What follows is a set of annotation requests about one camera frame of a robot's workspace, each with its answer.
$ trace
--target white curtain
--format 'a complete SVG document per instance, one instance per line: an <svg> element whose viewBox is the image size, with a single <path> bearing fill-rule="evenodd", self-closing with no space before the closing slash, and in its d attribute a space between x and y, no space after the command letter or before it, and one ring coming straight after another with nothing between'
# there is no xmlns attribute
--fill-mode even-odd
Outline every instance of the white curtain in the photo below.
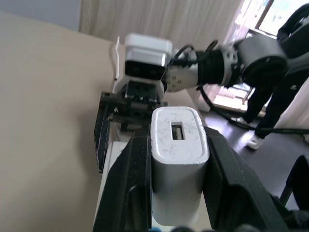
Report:
<svg viewBox="0 0 309 232"><path fill-rule="evenodd" d="M120 42L131 32L205 49L223 42L242 0L83 0L80 31Z"/></svg>
<svg viewBox="0 0 309 232"><path fill-rule="evenodd" d="M277 126L279 128L309 129L309 79L303 84L294 101L281 115Z"/></svg>

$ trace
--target white device casing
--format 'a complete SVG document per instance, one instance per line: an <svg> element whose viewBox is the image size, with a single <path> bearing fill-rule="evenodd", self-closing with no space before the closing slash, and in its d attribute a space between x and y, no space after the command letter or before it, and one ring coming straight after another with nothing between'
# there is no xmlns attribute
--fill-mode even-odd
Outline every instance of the white device casing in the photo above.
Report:
<svg viewBox="0 0 309 232"><path fill-rule="evenodd" d="M126 36L125 46L126 48L136 47L166 53L169 58L173 51L173 43L170 40L136 33L131 33Z"/></svg>
<svg viewBox="0 0 309 232"><path fill-rule="evenodd" d="M183 140L173 140L172 125L181 125ZM153 216L165 226L190 225L197 219L209 158L198 113L189 107L156 109L151 139Z"/></svg>
<svg viewBox="0 0 309 232"><path fill-rule="evenodd" d="M167 67L173 51L173 44L169 40L147 35L129 34L125 39L126 57L125 61L136 61ZM123 75L113 87L113 93L119 93L129 81L152 84L156 86L159 101L164 97L164 86L161 80L151 80L134 76Z"/></svg>
<svg viewBox="0 0 309 232"><path fill-rule="evenodd" d="M185 88L197 86L198 65L190 68L170 67L166 74L167 92L177 92Z"/></svg>

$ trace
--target table surface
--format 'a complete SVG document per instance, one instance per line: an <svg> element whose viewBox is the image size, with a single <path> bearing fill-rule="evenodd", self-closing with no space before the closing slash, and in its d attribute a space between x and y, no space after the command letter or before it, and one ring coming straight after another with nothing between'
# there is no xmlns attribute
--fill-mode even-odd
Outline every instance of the table surface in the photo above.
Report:
<svg viewBox="0 0 309 232"><path fill-rule="evenodd" d="M3 12L0 22L0 231L91 231L93 130L113 44ZM165 100L195 108L186 91Z"/></svg>

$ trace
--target white cable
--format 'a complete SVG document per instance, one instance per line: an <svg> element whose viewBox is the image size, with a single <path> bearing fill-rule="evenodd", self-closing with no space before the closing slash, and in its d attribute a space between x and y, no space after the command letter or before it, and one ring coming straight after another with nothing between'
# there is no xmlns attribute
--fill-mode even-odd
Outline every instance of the white cable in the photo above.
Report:
<svg viewBox="0 0 309 232"><path fill-rule="evenodd" d="M115 80L118 80L118 78L119 78L119 69L120 69L120 67L119 67L119 65L120 65L119 62L120 62L120 61L119 61L119 53L118 53L119 40L120 40L120 38L119 38L119 36L118 36L117 42L116 42L116 46L115 46L116 59L117 59Z"/></svg>

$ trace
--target person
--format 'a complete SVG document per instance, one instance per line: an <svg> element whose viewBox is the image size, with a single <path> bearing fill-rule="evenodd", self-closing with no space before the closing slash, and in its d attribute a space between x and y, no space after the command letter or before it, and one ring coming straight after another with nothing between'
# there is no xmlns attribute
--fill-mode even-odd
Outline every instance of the person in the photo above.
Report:
<svg viewBox="0 0 309 232"><path fill-rule="evenodd" d="M309 3L300 7L295 11L287 22L279 29L277 40L282 43L285 39L309 23ZM306 44L295 44L297 48L304 49L304 46L308 47L309 42ZM295 46L289 52L292 54L295 52ZM252 96L248 100L248 109L242 117L233 118L237 122L250 125L253 119L258 116L263 106L271 97L271 100L266 108L266 114L260 123L258 128L273 128L278 122L281 114L287 109L290 103L293 101L295 95L298 93L301 86L309 77L309 70L296 72L293 74L287 74L279 83L275 86L264 86L256 88ZM247 142L247 147L257 150L263 143L263 140L269 132L256 131L254 136Z"/></svg>

